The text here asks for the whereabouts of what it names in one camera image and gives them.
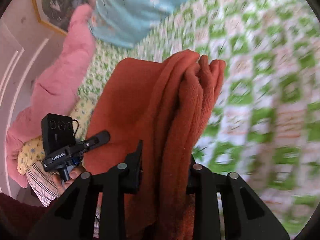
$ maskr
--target hand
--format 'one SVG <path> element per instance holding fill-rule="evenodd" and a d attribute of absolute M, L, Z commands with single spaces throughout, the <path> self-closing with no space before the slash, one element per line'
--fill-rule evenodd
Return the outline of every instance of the hand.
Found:
<path fill-rule="evenodd" d="M 69 173 L 70 179 L 68 181 L 66 181 L 64 183 L 64 185 L 62 185 L 62 183 L 61 183 L 60 176 L 58 174 L 54 174 L 52 176 L 52 180 L 53 180 L 54 184 L 56 185 L 59 194 L 62 195 L 65 192 L 65 190 L 75 181 L 75 179 L 78 178 L 79 175 L 83 172 L 85 172 L 85 169 L 82 166 L 77 166 L 77 167 L 73 168 Z"/>

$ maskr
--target yellow floral cloth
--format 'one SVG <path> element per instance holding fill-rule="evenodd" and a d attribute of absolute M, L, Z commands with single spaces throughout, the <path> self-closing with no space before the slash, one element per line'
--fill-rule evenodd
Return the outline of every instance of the yellow floral cloth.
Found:
<path fill-rule="evenodd" d="M 79 129 L 76 133 L 77 140 L 84 140 L 90 123 L 95 104 L 91 100 L 81 99 L 73 108 L 70 116 L 78 120 Z M 27 170 L 37 161 L 44 159 L 42 136 L 32 139 L 24 144 L 18 155 L 18 172 L 26 174 Z"/>

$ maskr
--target pillow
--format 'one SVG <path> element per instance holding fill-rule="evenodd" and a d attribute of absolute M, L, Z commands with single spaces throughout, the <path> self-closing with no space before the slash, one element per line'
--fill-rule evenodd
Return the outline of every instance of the pillow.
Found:
<path fill-rule="evenodd" d="M 116 46 L 133 48 L 148 35 L 152 27 L 186 1 L 96 0 L 89 28 L 96 38 Z"/>
<path fill-rule="evenodd" d="M 79 129 L 76 133 L 77 141 L 85 139 L 94 108 L 95 104 L 91 100 L 81 99 L 71 111 L 70 116 L 79 122 Z M 76 122 L 73 122 L 73 125 L 75 130 L 77 126 Z M 35 162 L 43 160 L 44 157 L 42 136 L 26 142 L 18 154 L 19 174 L 26 174 L 27 170 L 30 169 Z"/>

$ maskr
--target black camera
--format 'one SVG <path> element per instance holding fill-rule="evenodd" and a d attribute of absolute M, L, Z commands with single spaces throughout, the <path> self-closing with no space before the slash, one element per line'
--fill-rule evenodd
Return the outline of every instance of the black camera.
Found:
<path fill-rule="evenodd" d="M 42 160 L 44 170 L 58 171 L 60 177 L 67 181 L 70 179 L 68 167 L 81 163 L 83 154 L 99 147 L 110 140 L 110 134 L 104 130 L 91 138 L 76 142 L 72 123 L 77 120 L 70 116 L 47 114 L 41 121 L 43 148 L 45 159 Z"/>

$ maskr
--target light blue pillow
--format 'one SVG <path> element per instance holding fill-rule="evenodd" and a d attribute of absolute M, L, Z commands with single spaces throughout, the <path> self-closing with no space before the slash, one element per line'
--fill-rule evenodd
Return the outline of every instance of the light blue pillow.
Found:
<path fill-rule="evenodd" d="M 153 26 L 187 0 L 97 0 L 89 20 L 92 34 L 116 46 L 132 48 Z"/>

